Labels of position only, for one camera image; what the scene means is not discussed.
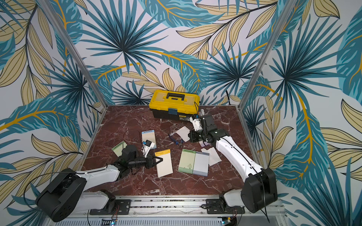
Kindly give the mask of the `yellow topped cream memo pad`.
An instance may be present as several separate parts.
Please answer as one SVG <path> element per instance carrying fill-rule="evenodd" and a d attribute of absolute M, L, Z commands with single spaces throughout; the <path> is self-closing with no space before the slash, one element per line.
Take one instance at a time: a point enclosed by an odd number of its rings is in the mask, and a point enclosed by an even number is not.
<path fill-rule="evenodd" d="M 160 157 L 163 159 L 162 162 L 156 165 L 157 176 L 159 178 L 172 174 L 173 173 L 173 166 L 172 166 L 172 159 L 171 159 L 171 150 L 163 150 L 159 152 L 155 152 L 156 157 Z"/>

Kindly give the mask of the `torn cream memo page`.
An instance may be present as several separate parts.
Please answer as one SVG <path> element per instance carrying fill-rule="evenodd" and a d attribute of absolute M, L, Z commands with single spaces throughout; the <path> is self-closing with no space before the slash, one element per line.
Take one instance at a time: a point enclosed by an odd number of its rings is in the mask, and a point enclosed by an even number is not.
<path fill-rule="evenodd" d="M 179 130 L 177 130 L 176 133 L 181 137 L 181 139 L 184 142 L 188 142 L 190 140 L 189 138 L 190 129 L 187 128 L 186 126 L 183 126 Z"/>

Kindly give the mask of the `blue topped cream memo pad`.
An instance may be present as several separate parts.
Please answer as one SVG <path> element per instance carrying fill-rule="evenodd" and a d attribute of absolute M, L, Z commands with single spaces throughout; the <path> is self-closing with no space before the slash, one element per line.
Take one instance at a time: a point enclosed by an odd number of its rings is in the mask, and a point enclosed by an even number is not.
<path fill-rule="evenodd" d="M 149 130 L 149 131 L 143 131 L 141 133 L 142 136 L 142 146 L 145 146 L 145 142 L 147 140 L 151 141 L 152 143 L 154 143 L 154 147 L 152 149 L 156 149 L 156 136 L 155 136 L 155 131 L 154 130 Z"/>

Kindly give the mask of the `torn white grid page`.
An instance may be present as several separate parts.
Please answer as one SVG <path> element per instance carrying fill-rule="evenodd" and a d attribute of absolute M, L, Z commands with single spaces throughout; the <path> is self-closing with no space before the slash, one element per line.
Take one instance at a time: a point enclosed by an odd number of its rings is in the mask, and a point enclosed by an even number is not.
<path fill-rule="evenodd" d="M 203 153 L 209 154 L 209 166 L 215 165 L 222 161 L 214 147 L 210 149 L 202 148 L 201 151 Z"/>

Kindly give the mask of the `large green memo pad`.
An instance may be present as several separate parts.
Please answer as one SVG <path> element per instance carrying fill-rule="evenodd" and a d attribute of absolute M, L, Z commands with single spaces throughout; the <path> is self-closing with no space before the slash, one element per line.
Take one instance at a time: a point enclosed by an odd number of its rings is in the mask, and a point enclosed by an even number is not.
<path fill-rule="evenodd" d="M 195 151 L 183 149 L 179 162 L 178 171 L 183 173 L 193 174 L 195 155 L 196 155 Z"/>

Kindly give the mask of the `grey white memo pad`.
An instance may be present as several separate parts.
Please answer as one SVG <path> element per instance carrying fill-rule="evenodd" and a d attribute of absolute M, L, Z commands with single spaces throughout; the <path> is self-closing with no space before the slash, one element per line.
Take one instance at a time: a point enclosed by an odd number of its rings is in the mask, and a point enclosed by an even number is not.
<path fill-rule="evenodd" d="M 193 174 L 199 176 L 208 176 L 208 167 L 209 167 L 209 153 L 196 152 Z"/>

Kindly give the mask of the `pink memo pad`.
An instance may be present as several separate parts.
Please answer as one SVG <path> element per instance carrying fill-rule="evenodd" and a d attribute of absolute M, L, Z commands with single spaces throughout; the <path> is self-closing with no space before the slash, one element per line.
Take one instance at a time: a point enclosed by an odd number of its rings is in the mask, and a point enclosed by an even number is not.
<path fill-rule="evenodd" d="M 202 148 L 204 148 L 204 147 L 206 147 L 206 146 L 209 146 L 210 143 L 205 142 L 205 141 L 199 141 L 199 145 L 200 145 Z"/>

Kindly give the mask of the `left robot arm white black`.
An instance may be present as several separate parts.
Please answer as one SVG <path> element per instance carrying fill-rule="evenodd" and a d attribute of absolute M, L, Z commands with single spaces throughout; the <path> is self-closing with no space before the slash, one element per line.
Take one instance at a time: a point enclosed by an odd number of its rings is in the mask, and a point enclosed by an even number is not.
<path fill-rule="evenodd" d="M 150 169 L 163 159 L 155 155 L 139 156 L 134 145 L 127 145 L 118 159 L 105 167 L 74 171 L 62 170 L 36 198 L 36 205 L 53 222 L 60 222 L 73 212 L 99 211 L 115 214 L 116 197 L 107 190 L 88 192 L 88 189 L 110 182 L 120 181 L 133 168 Z"/>

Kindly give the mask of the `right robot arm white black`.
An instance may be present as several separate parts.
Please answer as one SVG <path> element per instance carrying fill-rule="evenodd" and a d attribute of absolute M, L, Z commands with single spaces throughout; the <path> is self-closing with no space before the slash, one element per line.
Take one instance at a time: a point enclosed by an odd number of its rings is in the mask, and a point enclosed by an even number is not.
<path fill-rule="evenodd" d="M 278 200 L 276 176 L 272 169 L 264 169 L 252 160 L 233 140 L 229 132 L 219 129 L 211 115 L 192 115 L 193 130 L 188 134 L 191 142 L 204 141 L 221 152 L 237 170 L 243 187 L 222 195 L 230 207 L 246 207 L 251 213 L 265 210 Z"/>

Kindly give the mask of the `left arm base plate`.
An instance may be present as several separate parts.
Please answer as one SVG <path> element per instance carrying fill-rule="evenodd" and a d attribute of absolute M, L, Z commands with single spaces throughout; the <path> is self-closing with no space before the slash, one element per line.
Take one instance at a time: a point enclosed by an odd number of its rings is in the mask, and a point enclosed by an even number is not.
<path fill-rule="evenodd" d="M 91 209 L 91 215 L 128 215 L 131 206 L 129 199 L 115 199 L 108 201 L 103 209 Z"/>

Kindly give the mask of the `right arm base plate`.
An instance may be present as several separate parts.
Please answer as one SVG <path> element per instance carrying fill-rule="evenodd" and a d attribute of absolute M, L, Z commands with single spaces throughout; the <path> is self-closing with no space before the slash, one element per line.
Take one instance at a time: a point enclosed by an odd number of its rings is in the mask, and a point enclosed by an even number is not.
<path fill-rule="evenodd" d="M 234 206 L 230 207 L 226 202 L 220 198 L 218 199 L 206 199 L 206 203 L 201 205 L 202 209 L 205 209 L 208 214 L 244 214 L 244 207 Z"/>

